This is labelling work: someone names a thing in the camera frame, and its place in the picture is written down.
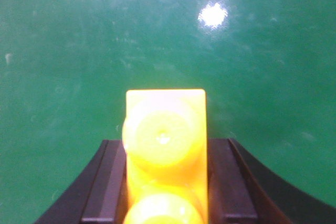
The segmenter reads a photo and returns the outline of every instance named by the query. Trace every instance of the yellow lego brick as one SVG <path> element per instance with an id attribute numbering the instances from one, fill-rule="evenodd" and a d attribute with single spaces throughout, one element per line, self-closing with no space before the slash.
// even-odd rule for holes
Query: yellow lego brick
<path id="1" fill-rule="evenodd" d="M 124 224 L 207 223 L 206 142 L 204 90 L 128 91 Z"/>

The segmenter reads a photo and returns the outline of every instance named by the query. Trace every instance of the green surface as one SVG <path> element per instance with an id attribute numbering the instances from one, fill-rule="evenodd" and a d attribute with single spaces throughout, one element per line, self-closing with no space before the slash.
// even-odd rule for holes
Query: green surface
<path id="1" fill-rule="evenodd" d="M 209 2 L 228 16 L 216 29 Z M 34 221 L 120 138 L 125 92 L 201 87 L 235 137 L 336 206 L 336 0 L 0 0 L 0 223 Z"/>

